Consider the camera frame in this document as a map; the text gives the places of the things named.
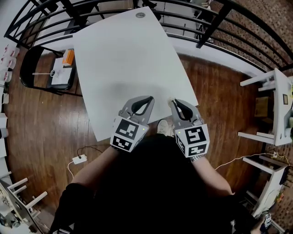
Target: black folding chair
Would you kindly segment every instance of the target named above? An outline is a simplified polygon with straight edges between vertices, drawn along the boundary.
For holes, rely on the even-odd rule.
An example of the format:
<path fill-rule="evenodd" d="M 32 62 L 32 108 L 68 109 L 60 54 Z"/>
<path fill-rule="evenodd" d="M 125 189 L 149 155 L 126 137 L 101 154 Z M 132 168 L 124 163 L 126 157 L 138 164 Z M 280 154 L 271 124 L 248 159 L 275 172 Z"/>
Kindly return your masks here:
<path fill-rule="evenodd" d="M 51 51 L 55 54 L 56 58 L 60 58 L 63 56 L 63 53 L 60 51 L 55 51 L 52 49 L 48 49 L 42 46 L 34 46 L 30 48 L 26 55 L 24 56 L 22 67 L 20 69 L 20 80 L 22 84 L 28 88 L 37 89 L 37 90 L 44 90 L 46 92 L 54 93 L 57 95 L 68 94 L 73 96 L 82 96 L 76 93 L 69 93 L 64 92 L 64 90 L 69 90 L 74 82 L 74 77 L 76 73 L 76 66 L 72 66 L 71 74 L 67 84 L 60 84 L 60 85 L 52 85 L 52 77 L 49 77 L 47 87 L 37 87 L 34 85 L 34 77 L 33 73 L 36 71 L 36 67 L 38 61 L 43 53 L 44 50 Z"/>

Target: black shirt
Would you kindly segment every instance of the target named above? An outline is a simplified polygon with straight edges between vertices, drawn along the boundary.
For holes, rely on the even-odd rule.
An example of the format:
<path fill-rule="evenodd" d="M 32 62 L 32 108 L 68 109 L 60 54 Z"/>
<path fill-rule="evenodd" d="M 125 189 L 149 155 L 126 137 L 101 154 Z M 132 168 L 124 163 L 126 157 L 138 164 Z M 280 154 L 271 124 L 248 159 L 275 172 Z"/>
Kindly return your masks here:
<path fill-rule="evenodd" d="M 175 140 L 157 134 L 121 153 L 94 193 L 69 184 L 51 226 L 71 233 L 232 233 L 233 196 L 209 198 Z"/>

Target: orange box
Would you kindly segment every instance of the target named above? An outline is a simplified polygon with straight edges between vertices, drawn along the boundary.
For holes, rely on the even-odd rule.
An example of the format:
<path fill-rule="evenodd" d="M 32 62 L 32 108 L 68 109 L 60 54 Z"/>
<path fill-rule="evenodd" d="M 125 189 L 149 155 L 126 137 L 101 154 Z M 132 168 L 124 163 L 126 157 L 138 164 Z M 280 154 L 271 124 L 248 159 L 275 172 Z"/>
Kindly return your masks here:
<path fill-rule="evenodd" d="M 63 55 L 63 61 L 62 64 L 64 66 L 71 66 L 74 59 L 74 50 L 73 49 L 67 49 Z"/>

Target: black metal railing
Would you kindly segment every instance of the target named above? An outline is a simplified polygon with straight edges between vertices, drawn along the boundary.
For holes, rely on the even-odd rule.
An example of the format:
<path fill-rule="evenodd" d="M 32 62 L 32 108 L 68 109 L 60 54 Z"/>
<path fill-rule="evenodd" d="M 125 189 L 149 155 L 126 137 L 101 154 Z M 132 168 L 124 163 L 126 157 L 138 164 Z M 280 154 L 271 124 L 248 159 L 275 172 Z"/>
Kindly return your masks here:
<path fill-rule="evenodd" d="M 87 23 L 87 18 L 90 16 L 100 15 L 102 17 L 102 19 L 104 19 L 104 15 L 117 14 L 117 13 L 121 13 L 121 12 L 129 10 L 129 9 L 120 9 L 120 10 L 100 11 L 98 4 L 103 3 L 103 2 L 109 2 L 109 1 L 117 1 L 117 0 L 82 0 L 82 1 L 76 2 L 74 4 L 70 3 L 69 0 L 47 0 L 42 4 L 39 4 L 36 0 L 28 0 L 25 3 L 25 5 L 21 8 L 21 10 L 18 12 L 16 17 L 12 21 L 12 23 L 10 24 L 9 28 L 7 29 L 7 32 L 5 33 L 5 37 L 18 43 L 20 46 L 23 46 L 23 47 L 29 49 L 30 47 L 32 47 L 34 45 L 34 43 L 36 41 L 44 39 L 44 38 L 52 36 L 52 35 L 55 35 L 60 32 L 69 32 L 69 35 L 66 35 L 61 38 L 54 38 L 52 40 L 48 40 L 44 43 L 41 43 L 41 45 L 44 45 L 44 44 L 47 44 L 47 43 L 50 43 L 53 41 L 62 40 L 62 39 L 72 37 L 72 33 L 79 31 L 79 30 L 92 24 L 92 23 Z M 193 22 L 201 24 L 205 28 L 205 31 L 202 31 L 202 30 L 187 28 L 187 27 L 174 25 L 174 24 L 161 23 L 161 25 L 163 27 L 180 29 L 180 30 L 183 30 L 184 32 L 185 31 L 193 32 L 195 35 L 197 35 L 197 38 L 199 38 L 199 39 L 194 39 L 191 37 L 167 33 L 167 35 L 169 37 L 174 37 L 174 38 L 179 38 L 182 40 L 195 42 L 197 48 L 201 48 L 203 45 L 206 45 L 206 46 L 209 46 L 212 48 L 219 49 L 221 51 L 229 53 L 235 57 L 238 57 L 238 58 L 248 62 L 249 64 L 257 67 L 258 69 L 260 69 L 264 72 L 265 72 L 265 70 L 262 67 L 256 65 L 255 63 L 251 62 L 248 59 L 243 58 L 242 56 L 240 56 L 236 53 L 233 53 L 227 49 L 218 47 L 218 46 L 214 45 L 213 43 L 210 43 L 210 40 L 212 39 L 214 41 L 224 43 L 228 46 L 233 47 L 234 49 L 237 49 L 237 50 L 245 53 L 246 55 L 250 56 L 251 58 L 255 59 L 256 61 L 263 64 L 265 67 L 267 67 L 267 70 L 273 70 L 273 67 L 271 67 L 267 63 L 268 60 L 270 60 L 274 64 L 274 66 L 278 67 L 280 71 L 285 71 L 285 70 L 293 68 L 293 63 L 289 63 L 271 44 L 269 44 L 267 41 L 265 41 L 263 38 L 261 38 L 259 35 L 255 34 L 253 31 L 246 28 L 245 26 L 237 23 L 236 21 L 234 21 L 230 18 L 227 18 L 227 15 L 231 10 L 235 10 L 239 14 L 244 15 L 246 18 L 248 18 L 249 20 L 254 22 L 260 28 L 262 28 L 268 35 L 270 35 L 272 37 L 272 39 L 279 44 L 280 48 L 282 48 L 284 50 L 284 52 L 287 54 L 287 57 L 289 57 L 291 60 L 293 60 L 293 52 L 290 50 L 290 48 L 287 46 L 287 44 L 280 38 L 280 36 L 273 29 L 271 29 L 263 20 L 261 20 L 258 16 L 253 14 L 251 11 L 245 9 L 244 7 L 235 3 L 232 0 L 216 0 L 217 2 L 223 4 L 223 6 L 219 12 L 215 12 L 215 11 L 209 10 L 207 8 L 201 7 L 199 5 L 195 5 L 195 4 L 188 3 L 185 1 L 181 1 L 181 0 L 156 0 L 156 2 L 158 2 L 158 1 L 190 7 L 190 8 L 196 9 L 197 11 L 201 11 L 201 12 L 204 12 L 205 14 L 209 14 L 210 16 L 212 16 L 211 22 L 208 22 L 208 21 L 205 21 L 202 19 L 198 19 L 196 17 L 184 16 L 184 15 L 180 15 L 180 14 L 176 14 L 176 13 L 172 13 L 172 12 L 157 11 L 155 9 L 152 9 L 153 13 L 156 16 L 160 16 L 160 17 L 161 16 L 170 16 L 170 17 L 176 17 L 176 18 L 180 18 L 180 19 L 184 19 L 184 20 L 188 20 L 188 21 L 193 21 Z M 47 12 L 47 8 L 52 4 L 56 4 L 56 2 L 61 2 L 64 6 L 63 9 L 61 9 L 59 11 L 51 12 L 51 13 Z M 25 9 L 28 7 L 28 5 L 30 3 L 33 3 L 33 6 L 31 6 L 31 8 L 29 9 L 29 11 L 26 13 L 25 16 L 23 16 L 19 19 L 20 15 L 25 11 Z M 83 14 L 80 13 L 80 11 L 79 11 L 80 8 L 86 7 L 89 5 L 94 6 L 97 9 L 97 12 L 90 11 L 91 13 L 83 13 Z M 137 7 L 137 0 L 133 0 L 133 6 Z M 63 12 L 66 12 L 70 17 L 67 19 L 52 23 L 52 24 L 47 25 L 45 27 L 43 26 L 43 24 L 46 22 L 46 20 L 48 20 L 49 18 L 54 17 L 58 14 L 61 14 Z M 33 21 L 33 18 L 38 13 L 40 13 L 39 17 Z M 74 22 L 72 26 L 64 28 L 64 29 L 59 29 L 55 32 L 51 32 L 51 33 L 48 33 L 44 36 L 38 37 L 38 34 L 41 31 L 46 30 L 51 27 L 54 27 L 56 25 L 65 23 L 65 22 L 69 22 L 69 21 Z M 243 37 L 235 34 L 234 32 L 229 32 L 223 28 L 220 28 L 219 25 L 223 21 L 227 21 L 227 22 L 235 25 L 236 27 L 239 27 L 240 29 L 246 31 L 248 34 L 250 34 L 252 37 L 254 37 L 256 40 L 260 41 L 268 49 L 270 49 L 273 54 L 275 54 L 280 59 L 281 63 L 276 61 L 271 55 L 266 53 L 264 50 L 257 47 L 254 43 L 244 39 Z M 22 30 L 20 30 L 20 32 L 19 32 L 19 29 L 22 27 L 23 24 L 26 24 L 26 26 Z M 250 53 L 249 51 L 247 51 L 246 49 L 242 48 L 239 45 L 233 44 L 233 43 L 231 43 L 227 40 L 224 40 L 222 38 L 215 37 L 213 35 L 213 33 L 216 30 L 219 30 L 220 32 L 225 33 L 225 34 L 229 35 L 230 37 L 236 38 L 236 39 L 240 40 L 241 42 L 247 44 L 248 46 L 255 49 L 257 52 L 259 52 L 260 54 L 265 56 L 268 60 L 264 61 L 262 58 L 256 56 L 255 54 Z"/>

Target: shoe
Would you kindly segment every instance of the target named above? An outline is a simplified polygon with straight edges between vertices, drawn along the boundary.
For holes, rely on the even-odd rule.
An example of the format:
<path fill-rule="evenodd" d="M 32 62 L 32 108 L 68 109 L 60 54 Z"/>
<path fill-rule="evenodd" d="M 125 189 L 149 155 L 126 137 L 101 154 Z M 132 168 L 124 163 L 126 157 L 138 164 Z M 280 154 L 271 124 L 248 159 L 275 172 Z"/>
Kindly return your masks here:
<path fill-rule="evenodd" d="M 159 124 L 157 125 L 157 133 L 158 134 L 164 134 L 167 136 L 167 132 L 170 129 L 169 124 L 166 120 L 161 119 Z"/>

